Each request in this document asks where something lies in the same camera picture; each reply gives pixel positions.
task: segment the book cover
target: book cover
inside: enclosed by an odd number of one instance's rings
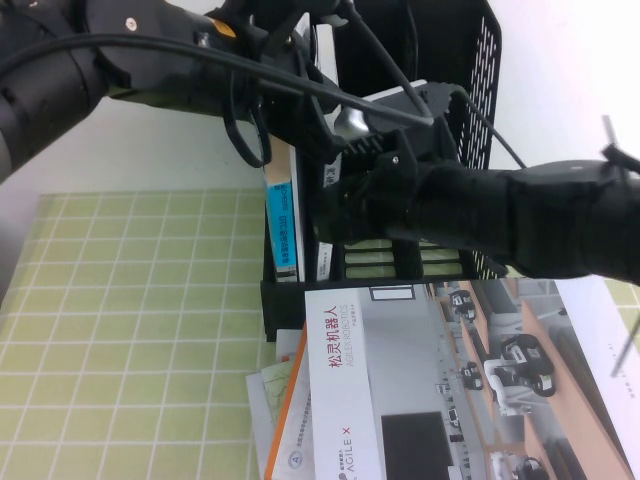
[[[264,167],[267,218],[276,281],[298,281],[293,187],[291,184],[291,146],[271,137],[273,160]]]
[[[265,480],[314,480],[311,389],[306,329],[276,425]]]

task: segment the book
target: book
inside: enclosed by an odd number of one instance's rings
[[[338,66],[336,64],[335,43],[333,39],[333,28],[330,25],[318,25],[318,69],[332,82],[338,84]],[[325,115],[329,127],[333,129],[333,123],[340,113],[340,107],[329,115]],[[331,165],[325,165],[322,177],[322,188],[333,185],[340,179],[340,169],[342,167],[342,155],[336,158]],[[333,245],[319,242],[317,253],[316,281],[324,282],[329,280],[331,275],[331,260],[333,257]]]
[[[264,478],[271,450],[271,442],[275,432],[275,422],[272,418],[267,401],[267,393],[264,388],[262,374],[256,373],[247,377],[247,393],[249,397],[249,410],[251,412],[251,427],[253,441],[256,448],[256,458],[260,478]]]
[[[313,428],[307,335],[303,330],[276,424],[265,480],[314,480]]]
[[[298,281],[298,256],[291,183],[291,157],[294,149],[275,137],[271,138],[273,159],[264,167],[267,220],[276,281]]]
[[[552,440],[567,478],[634,478],[640,354],[611,376],[628,332],[602,279],[431,287],[306,293],[316,478],[490,479],[487,447],[554,478]]]

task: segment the robot image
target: robot image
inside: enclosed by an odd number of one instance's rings
[[[464,388],[467,390],[482,390],[482,375],[475,362],[468,362],[466,366],[462,367],[460,375],[462,376]]]
[[[470,322],[476,319],[476,307],[473,304],[471,293],[467,290],[456,290],[449,294],[449,298],[451,298],[453,313]]]
[[[497,480],[549,480],[549,474],[542,464],[533,457],[526,457],[511,471],[506,461],[507,454],[491,454],[491,468]]]
[[[554,369],[536,337],[516,335],[504,341],[501,350],[501,358],[484,362],[500,414],[523,415],[531,411],[531,405],[545,405],[536,397],[555,393]]]

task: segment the white paper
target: white paper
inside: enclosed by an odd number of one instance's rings
[[[253,427],[253,441],[256,447],[260,478],[263,479],[275,425],[271,419],[271,411],[269,410],[269,403],[267,402],[267,395],[262,382],[262,374],[256,373],[247,377],[247,391],[249,395],[249,410],[251,411],[251,425]]]
[[[620,374],[612,377],[629,330],[600,277],[556,281],[600,395],[631,471],[640,478],[640,355],[631,348]]]

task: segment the cutting mat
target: cutting mat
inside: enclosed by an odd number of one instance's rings
[[[50,195],[0,319],[0,478],[258,478],[262,191]]]

